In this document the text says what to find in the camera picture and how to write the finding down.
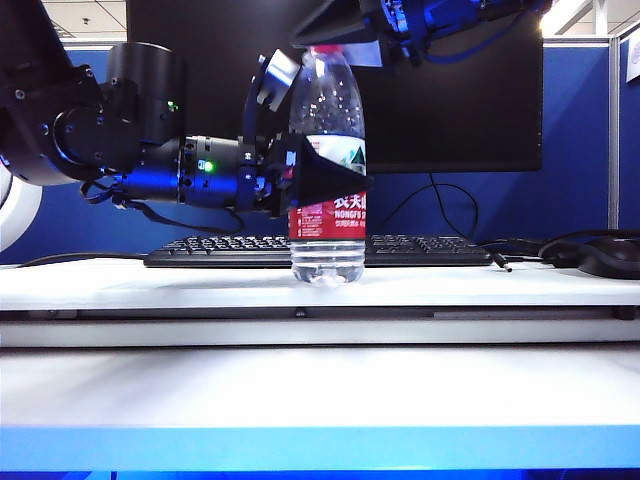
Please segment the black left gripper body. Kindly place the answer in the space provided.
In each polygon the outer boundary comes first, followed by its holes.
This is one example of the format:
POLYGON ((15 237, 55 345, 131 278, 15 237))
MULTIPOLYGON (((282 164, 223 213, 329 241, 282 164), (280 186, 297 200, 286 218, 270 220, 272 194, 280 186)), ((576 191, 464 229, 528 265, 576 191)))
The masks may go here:
POLYGON ((296 182, 294 169, 300 135, 278 134, 262 150, 256 139, 239 137, 238 140, 235 210, 258 211, 271 217, 285 215, 296 182))

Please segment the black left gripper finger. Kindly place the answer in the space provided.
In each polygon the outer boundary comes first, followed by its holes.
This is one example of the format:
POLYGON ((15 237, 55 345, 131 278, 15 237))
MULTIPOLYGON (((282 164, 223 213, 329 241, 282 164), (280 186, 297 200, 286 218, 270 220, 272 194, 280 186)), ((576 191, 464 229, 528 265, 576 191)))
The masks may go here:
POLYGON ((300 145, 294 166, 294 206, 304 207, 368 191, 366 147, 346 135, 295 134, 300 145))

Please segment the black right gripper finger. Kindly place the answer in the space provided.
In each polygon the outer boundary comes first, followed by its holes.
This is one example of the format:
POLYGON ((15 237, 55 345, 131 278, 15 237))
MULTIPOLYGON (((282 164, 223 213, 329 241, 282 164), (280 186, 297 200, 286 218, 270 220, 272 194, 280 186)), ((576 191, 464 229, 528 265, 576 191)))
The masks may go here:
POLYGON ((324 1, 293 30, 291 45, 345 45, 378 39, 379 1, 324 1))
POLYGON ((378 40, 344 45, 344 56, 351 66, 382 66, 382 54, 378 40))

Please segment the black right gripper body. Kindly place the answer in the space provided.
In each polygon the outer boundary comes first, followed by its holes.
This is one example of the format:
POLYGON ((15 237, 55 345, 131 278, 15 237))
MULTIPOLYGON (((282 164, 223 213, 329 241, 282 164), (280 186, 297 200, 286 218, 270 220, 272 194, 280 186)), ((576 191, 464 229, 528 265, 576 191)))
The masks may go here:
POLYGON ((458 53, 434 55, 432 43, 444 37, 474 28, 479 23, 499 17, 499 1, 379 1, 380 15, 386 21, 380 27, 395 46, 417 65, 421 58, 435 64, 463 61, 500 37, 488 40, 458 53))

